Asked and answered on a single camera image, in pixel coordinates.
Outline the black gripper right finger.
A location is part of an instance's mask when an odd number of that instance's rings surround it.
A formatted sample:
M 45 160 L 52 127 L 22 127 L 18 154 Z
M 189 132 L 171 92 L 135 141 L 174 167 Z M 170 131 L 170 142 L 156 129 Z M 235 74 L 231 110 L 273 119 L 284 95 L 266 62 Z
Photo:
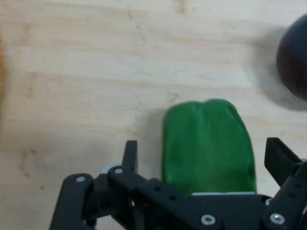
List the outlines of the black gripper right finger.
M 279 191 L 262 215 L 267 230 L 307 228 L 307 163 L 279 138 L 267 138 L 264 165 Z

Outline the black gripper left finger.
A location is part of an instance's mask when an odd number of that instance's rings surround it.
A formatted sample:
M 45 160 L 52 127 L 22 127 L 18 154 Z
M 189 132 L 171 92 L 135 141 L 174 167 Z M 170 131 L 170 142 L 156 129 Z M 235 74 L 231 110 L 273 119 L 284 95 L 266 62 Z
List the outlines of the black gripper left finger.
M 121 165 L 93 178 L 72 174 L 63 180 L 50 229 L 94 230 L 110 216 L 127 230 L 221 230 L 219 216 L 158 179 L 137 173 L 137 141 L 126 142 Z

